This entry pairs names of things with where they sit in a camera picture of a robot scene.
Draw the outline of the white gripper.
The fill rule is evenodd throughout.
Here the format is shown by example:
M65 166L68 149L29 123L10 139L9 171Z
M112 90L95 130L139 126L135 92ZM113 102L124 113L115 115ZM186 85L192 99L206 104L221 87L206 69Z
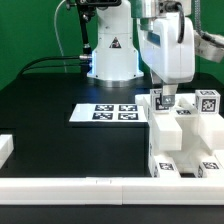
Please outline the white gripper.
M178 42L181 19L178 13L151 21L143 28L137 20L140 54L150 68L152 87L162 87L161 103L173 107L178 83L190 82L195 73L194 31L189 18L184 18L184 37Z

